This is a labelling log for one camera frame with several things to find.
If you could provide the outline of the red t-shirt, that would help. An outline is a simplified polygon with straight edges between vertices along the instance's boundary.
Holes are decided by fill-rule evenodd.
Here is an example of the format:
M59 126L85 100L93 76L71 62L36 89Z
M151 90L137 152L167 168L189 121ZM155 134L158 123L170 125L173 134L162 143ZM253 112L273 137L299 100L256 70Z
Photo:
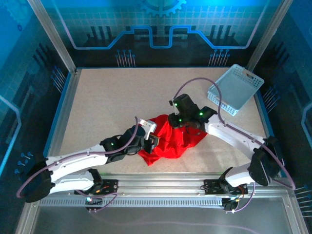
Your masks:
M187 149L195 147L207 135L206 132L191 127L172 128L168 115L159 115L150 121L157 124L153 136L158 138L158 145L150 154L144 150L138 152L149 166L161 158L180 158Z

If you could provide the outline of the light blue perforated plastic basket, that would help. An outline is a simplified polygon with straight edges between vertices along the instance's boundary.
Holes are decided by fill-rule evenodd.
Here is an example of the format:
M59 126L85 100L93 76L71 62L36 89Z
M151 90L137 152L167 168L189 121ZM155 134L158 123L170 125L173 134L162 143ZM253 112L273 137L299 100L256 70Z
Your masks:
M216 105L221 101L221 109L235 116L263 84L264 79L234 64L208 89L207 98Z

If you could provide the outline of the small black electronics module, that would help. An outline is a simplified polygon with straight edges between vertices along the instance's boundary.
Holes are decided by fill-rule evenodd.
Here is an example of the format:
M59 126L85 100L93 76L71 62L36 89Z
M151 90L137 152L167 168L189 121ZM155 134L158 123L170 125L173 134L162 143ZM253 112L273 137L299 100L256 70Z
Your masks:
M102 198L87 197L85 199L85 208L88 212L97 212L97 210L102 208L102 205L103 205Z
M231 212L238 207L238 198L222 198L223 210L226 212Z

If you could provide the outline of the grey metal sheet panel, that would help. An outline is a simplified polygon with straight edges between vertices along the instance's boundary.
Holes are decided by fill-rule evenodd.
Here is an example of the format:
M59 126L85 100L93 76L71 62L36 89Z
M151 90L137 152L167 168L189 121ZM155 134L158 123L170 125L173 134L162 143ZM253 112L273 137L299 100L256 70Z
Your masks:
M14 234L312 234L294 196L257 191L235 212L196 207L84 207L26 205Z

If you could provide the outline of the blue table border trim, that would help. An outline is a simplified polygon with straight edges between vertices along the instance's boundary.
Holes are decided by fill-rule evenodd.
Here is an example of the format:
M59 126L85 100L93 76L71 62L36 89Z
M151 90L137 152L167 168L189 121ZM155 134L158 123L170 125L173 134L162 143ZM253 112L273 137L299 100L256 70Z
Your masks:
M67 80L44 149L46 156L74 153L123 134L136 118L170 114L175 93L188 94L198 107L215 108L207 99L211 80L226 68L79 69ZM222 173L248 163L228 143L206 136L180 158L161 158L152 165L138 155L99 166L103 173Z

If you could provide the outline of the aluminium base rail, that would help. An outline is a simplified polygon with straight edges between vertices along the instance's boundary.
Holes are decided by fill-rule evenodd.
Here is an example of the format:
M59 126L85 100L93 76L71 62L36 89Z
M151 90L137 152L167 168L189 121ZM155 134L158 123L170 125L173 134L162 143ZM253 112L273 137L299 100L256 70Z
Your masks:
M27 185L27 198L41 200L56 193L83 193L90 196L103 196L104 179L117 179L120 196L195 196L205 195L200 189L206 179L219 179L218 174L192 173L134 173L100 175L95 169L77 172L52 180L49 172L40 173ZM230 197L234 195L207 195Z

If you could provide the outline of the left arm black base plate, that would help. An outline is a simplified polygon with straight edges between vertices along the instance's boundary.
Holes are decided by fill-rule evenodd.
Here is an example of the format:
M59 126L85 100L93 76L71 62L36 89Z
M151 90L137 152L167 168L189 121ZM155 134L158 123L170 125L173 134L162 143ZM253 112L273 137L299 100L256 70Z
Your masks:
M108 195L112 193L116 193L118 190L118 180L117 179L104 179L101 193L103 195Z

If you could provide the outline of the aluminium table side rail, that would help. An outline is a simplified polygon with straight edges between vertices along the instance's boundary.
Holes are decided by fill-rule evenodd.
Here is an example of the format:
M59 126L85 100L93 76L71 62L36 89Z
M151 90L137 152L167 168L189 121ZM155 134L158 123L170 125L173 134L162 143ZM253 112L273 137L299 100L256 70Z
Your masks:
M265 136L266 137L269 137L269 136L275 137L274 132L273 132L273 128L272 128L271 122L269 120L269 116L268 116L267 110L265 108L265 104L264 104L264 101L263 101L263 98L262 98L260 91L256 92L256 94L254 95L254 99L256 102L256 106L257 106L257 109L258 109L258 112L260 115L260 119L261 119L261 122L262 122L262 125L264 128L264 131L265 131ZM277 143L274 145L274 148L275 148L275 155L277 157L284 159L284 155L281 151L279 141L277 141Z
M67 77L42 153L44 159L51 156L58 156L60 153L81 72L82 69L77 69L75 75L69 74Z

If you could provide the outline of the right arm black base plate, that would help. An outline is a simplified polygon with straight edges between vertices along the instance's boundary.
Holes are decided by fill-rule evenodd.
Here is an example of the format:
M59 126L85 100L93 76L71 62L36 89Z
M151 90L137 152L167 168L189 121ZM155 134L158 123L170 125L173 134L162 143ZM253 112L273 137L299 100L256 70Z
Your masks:
M233 187L228 182L218 179L204 180L200 189L205 192L205 195L247 195L249 193L246 184Z

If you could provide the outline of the aluminium frame post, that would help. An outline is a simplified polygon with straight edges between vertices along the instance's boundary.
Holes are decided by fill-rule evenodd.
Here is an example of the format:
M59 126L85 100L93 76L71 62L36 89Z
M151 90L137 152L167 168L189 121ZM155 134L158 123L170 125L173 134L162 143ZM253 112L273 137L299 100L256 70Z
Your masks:
M29 5L31 6L32 10L34 11L36 17L38 18L39 22L41 23L43 29L45 30L48 38L52 42L53 46L55 47L58 55L60 56L61 60L63 61L64 65L71 73L71 75L76 74L76 66L70 57L68 50L65 47L56 27L54 26L51 18L49 17L46 9L44 8L41 0L27 0Z
M263 53L265 52L267 46L275 35L277 29L279 28L282 20L284 19L286 13L288 12L293 0L280 0L274 15L271 18L264 34L262 35L257 47L255 48L246 69L253 71L258 62L260 61Z

